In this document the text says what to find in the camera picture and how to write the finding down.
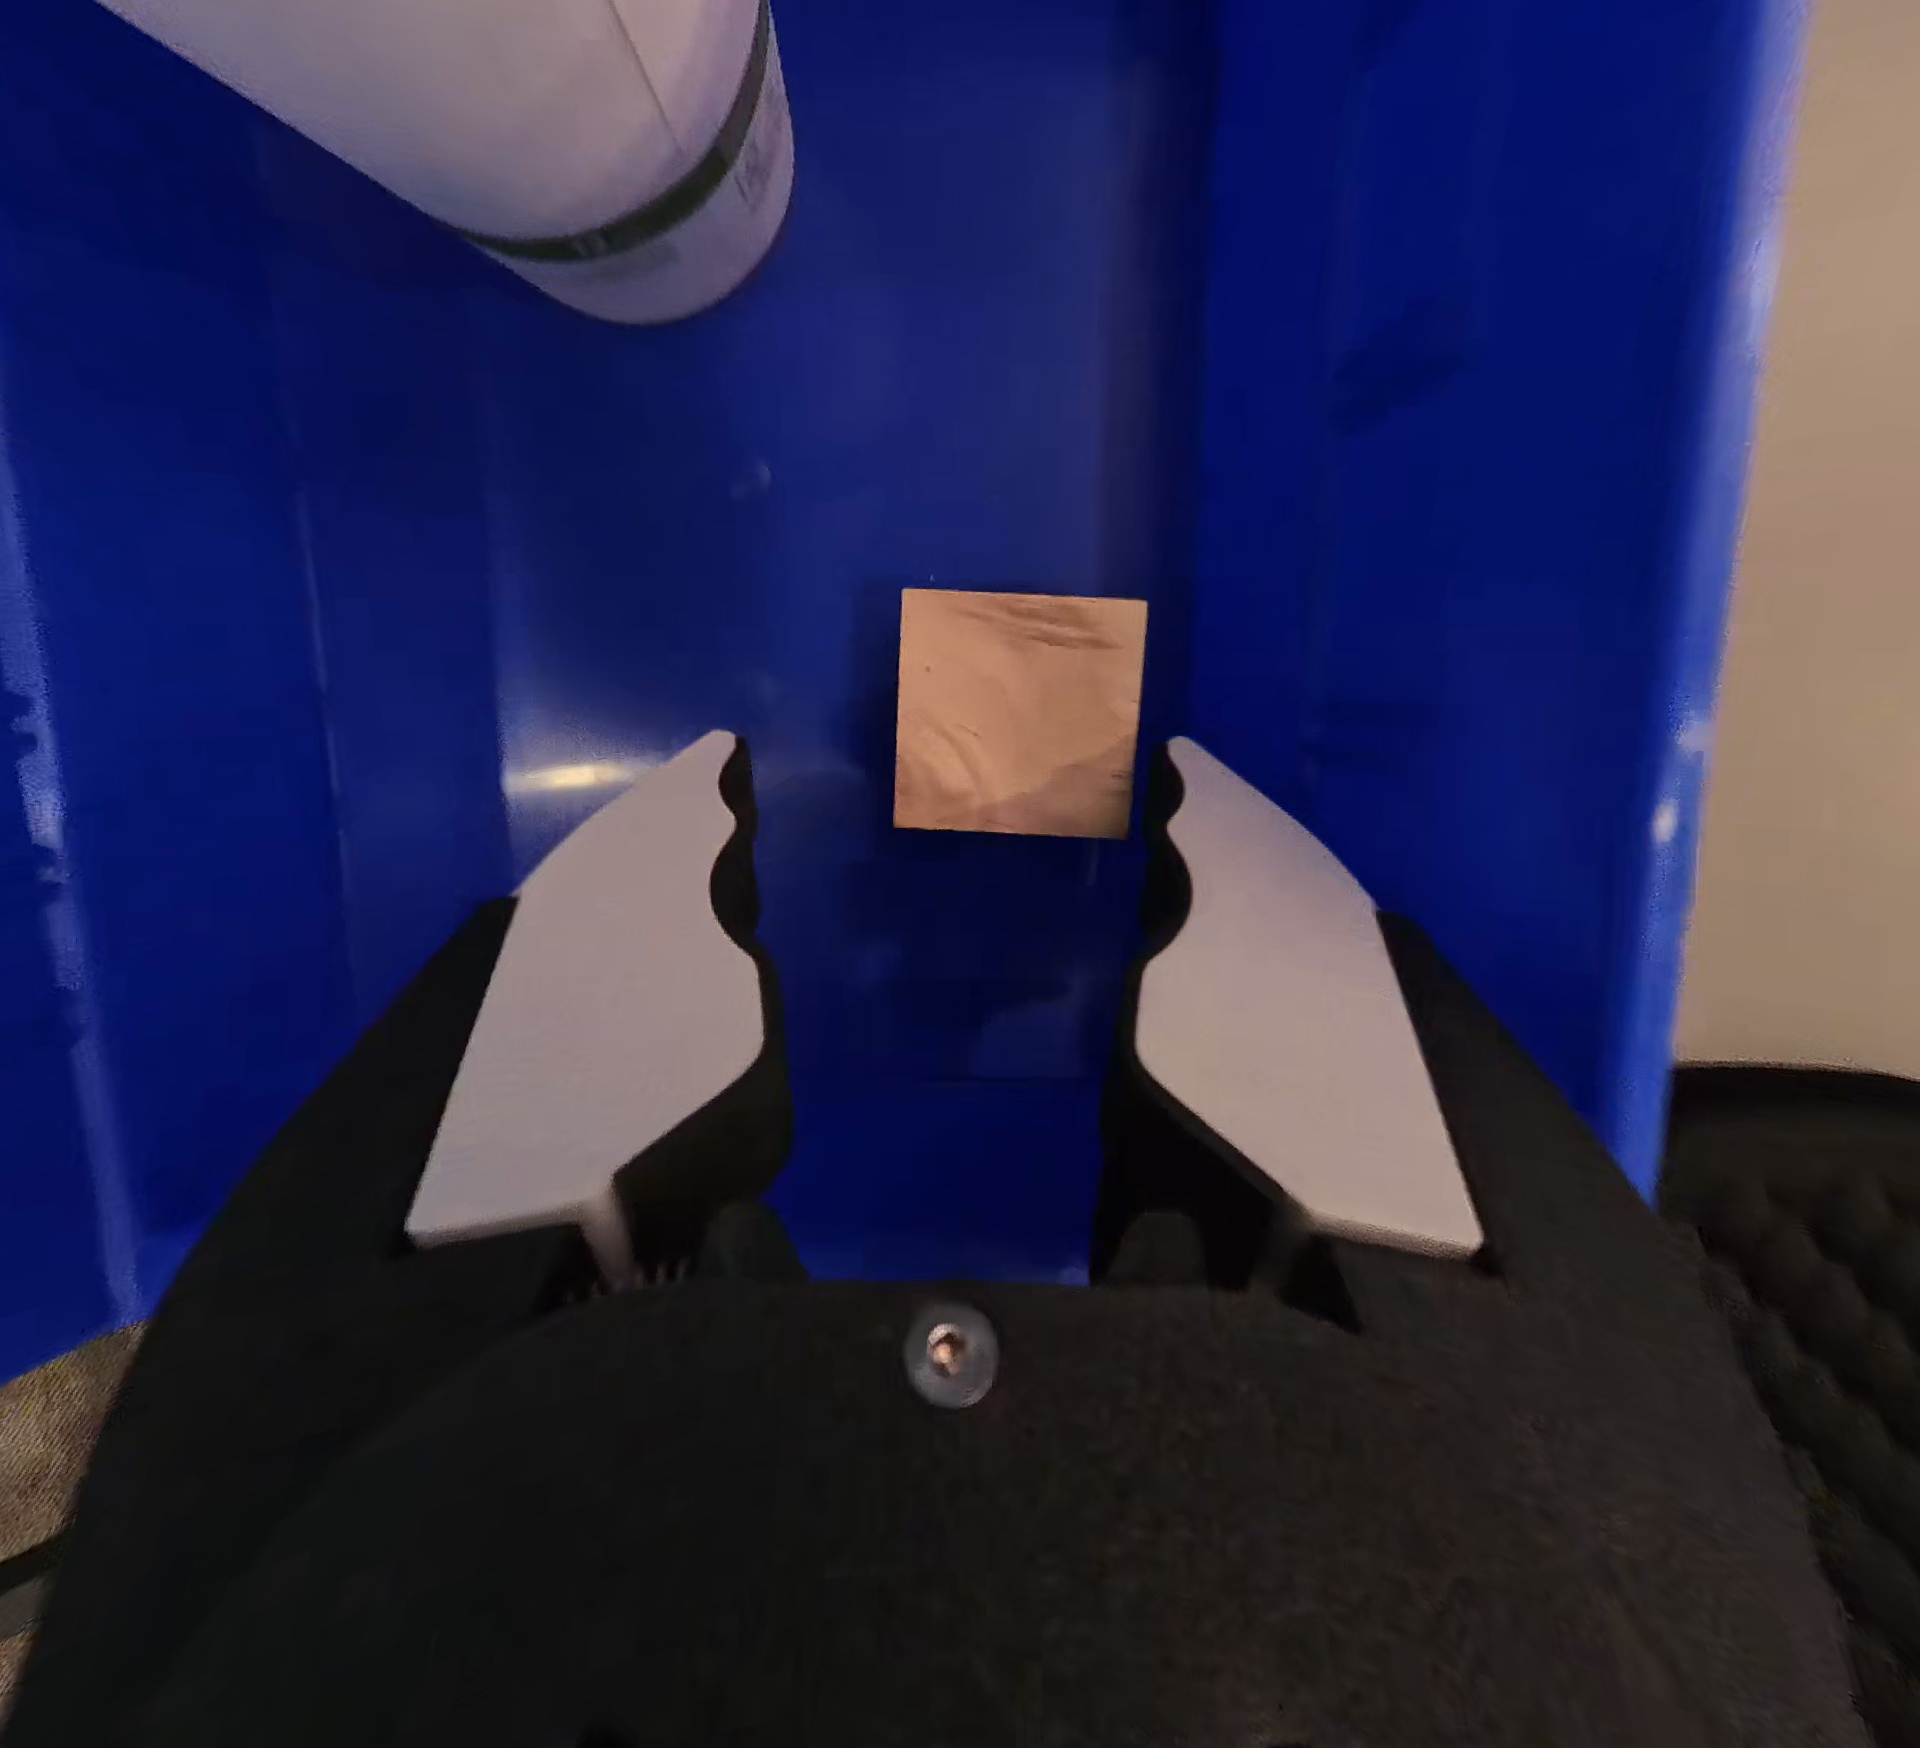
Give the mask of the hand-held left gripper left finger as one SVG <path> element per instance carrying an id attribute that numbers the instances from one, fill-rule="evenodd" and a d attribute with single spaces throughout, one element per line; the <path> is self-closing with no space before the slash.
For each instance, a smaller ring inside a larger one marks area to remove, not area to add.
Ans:
<path id="1" fill-rule="evenodd" d="M 756 776 L 728 728 L 601 808 L 520 886 L 403 1233 L 575 1230 L 601 1281 L 689 1276 L 793 1143 L 759 941 Z"/>

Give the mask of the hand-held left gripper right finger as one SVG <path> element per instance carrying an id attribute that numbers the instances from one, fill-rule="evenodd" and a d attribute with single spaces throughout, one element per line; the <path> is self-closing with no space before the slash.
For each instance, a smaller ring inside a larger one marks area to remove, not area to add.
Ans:
<path id="1" fill-rule="evenodd" d="M 1141 945 L 1108 1064 L 1108 1283 L 1342 1299 L 1336 1244 L 1486 1235 L 1376 903 L 1187 734 L 1154 763 Z"/>

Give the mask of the blue plastic bin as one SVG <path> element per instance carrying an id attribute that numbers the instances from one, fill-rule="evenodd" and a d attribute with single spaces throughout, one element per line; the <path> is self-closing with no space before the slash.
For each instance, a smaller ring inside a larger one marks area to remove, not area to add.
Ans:
<path id="1" fill-rule="evenodd" d="M 906 588 L 1187 732 L 1651 1189 L 1805 0 L 771 0 L 798 185 L 586 320 L 4 0 L 4 1375 L 625 776 L 751 746 L 824 1274 L 1082 1271 L 1143 850 L 893 828 Z"/>

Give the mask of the black wrist rest pad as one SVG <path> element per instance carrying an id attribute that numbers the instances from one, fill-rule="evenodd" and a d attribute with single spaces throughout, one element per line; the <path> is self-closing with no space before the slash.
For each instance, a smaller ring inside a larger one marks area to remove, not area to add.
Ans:
<path id="1" fill-rule="evenodd" d="M 1786 1449 L 1874 1743 L 1917 1741 L 1917 1084 L 1673 1071 L 1657 1206 Z"/>

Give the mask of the white paper cup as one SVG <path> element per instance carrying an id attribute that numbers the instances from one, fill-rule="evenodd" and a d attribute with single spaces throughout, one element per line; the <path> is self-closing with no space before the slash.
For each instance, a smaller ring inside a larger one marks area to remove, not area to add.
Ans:
<path id="1" fill-rule="evenodd" d="M 93 0 L 594 320 L 762 263 L 795 187 L 771 0 Z"/>

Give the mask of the wooden cube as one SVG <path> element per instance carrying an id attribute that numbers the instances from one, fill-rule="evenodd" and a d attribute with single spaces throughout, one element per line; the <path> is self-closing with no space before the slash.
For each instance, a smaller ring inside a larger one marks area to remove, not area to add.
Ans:
<path id="1" fill-rule="evenodd" d="M 1119 839 L 1146 640 L 1143 600 L 903 589 L 895 828 Z"/>

